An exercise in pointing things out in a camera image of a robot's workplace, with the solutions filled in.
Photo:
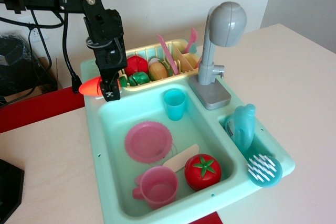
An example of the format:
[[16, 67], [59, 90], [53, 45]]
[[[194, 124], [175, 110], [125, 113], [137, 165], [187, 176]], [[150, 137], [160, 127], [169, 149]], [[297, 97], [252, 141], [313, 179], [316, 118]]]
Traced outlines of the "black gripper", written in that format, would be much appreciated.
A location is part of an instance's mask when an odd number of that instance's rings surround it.
[[88, 31], [87, 46], [94, 51], [107, 102], [120, 100], [118, 72], [127, 66], [123, 26], [119, 12], [105, 9], [101, 0], [82, 0]]

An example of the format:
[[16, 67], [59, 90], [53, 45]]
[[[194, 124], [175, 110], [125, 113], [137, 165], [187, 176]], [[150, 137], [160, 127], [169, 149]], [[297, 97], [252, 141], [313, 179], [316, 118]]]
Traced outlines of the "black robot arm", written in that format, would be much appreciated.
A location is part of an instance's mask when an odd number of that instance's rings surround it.
[[22, 11], [48, 10], [59, 19], [58, 25], [38, 25], [18, 23], [29, 28], [53, 29], [62, 26], [62, 50], [66, 65], [71, 74], [72, 90], [79, 91], [81, 81], [75, 74], [67, 54], [68, 15], [83, 14], [88, 32], [87, 47], [92, 49], [96, 58], [101, 80], [98, 89], [106, 101], [120, 99], [118, 86], [119, 71], [127, 66], [124, 46], [122, 19], [116, 10], [106, 9], [102, 0], [1, 0], [8, 10], [20, 14]]

